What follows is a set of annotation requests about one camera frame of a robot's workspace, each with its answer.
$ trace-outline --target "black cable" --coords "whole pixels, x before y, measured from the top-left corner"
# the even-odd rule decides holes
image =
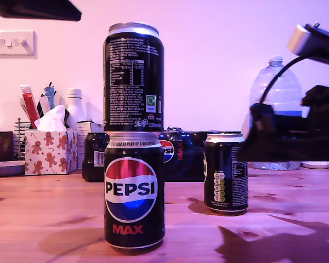
[[[274,85],[274,83],[277,81],[277,79],[285,72],[287,71],[292,65],[296,64],[297,62],[300,62],[301,60],[304,59],[308,59],[312,56],[315,56],[316,54],[322,54],[323,52],[320,52],[319,50],[314,50],[308,54],[299,56],[298,58],[295,58],[294,60],[290,61],[288,64],[286,64],[279,72],[277,75],[275,75],[275,77],[271,80],[271,82],[268,84],[268,86],[266,87],[266,89],[264,90],[264,93],[259,101],[259,106],[261,107],[263,104],[263,101],[265,100],[265,98],[268,95],[269,90],[272,88],[272,86]]]

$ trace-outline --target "wire basket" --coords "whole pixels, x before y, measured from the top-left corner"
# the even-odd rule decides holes
[[[15,122],[14,151],[17,160],[26,160],[26,130],[29,130],[30,126],[30,122],[21,122],[21,118],[18,118],[18,122]]]

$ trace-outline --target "white bottle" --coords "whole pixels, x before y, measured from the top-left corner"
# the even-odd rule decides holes
[[[77,122],[86,121],[86,114],[82,107],[82,90],[68,89],[68,112],[70,113],[67,124],[73,129],[77,130]]]

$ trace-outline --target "can top rim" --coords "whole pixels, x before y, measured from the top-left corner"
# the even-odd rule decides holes
[[[144,137],[154,137],[158,139],[160,131],[148,132],[148,131],[106,131],[110,138],[130,138],[138,139]]]
[[[122,29],[122,28],[128,28],[128,27],[146,28],[146,29],[155,31],[158,35],[160,34],[158,32],[157,28],[155,28],[153,26],[150,26],[148,24],[138,23],[138,22],[123,22],[123,23],[114,24],[114,25],[110,26],[109,33],[111,33],[111,31],[114,31],[114,30],[118,30],[118,29]]]
[[[207,137],[240,137],[243,136],[241,133],[209,133]]]

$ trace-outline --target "bottle cap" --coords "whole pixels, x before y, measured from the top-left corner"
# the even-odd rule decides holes
[[[271,56],[269,59],[269,62],[274,62],[274,61],[281,61],[283,62],[283,57],[282,56]]]
[[[81,89],[68,89],[68,98],[82,98]]]

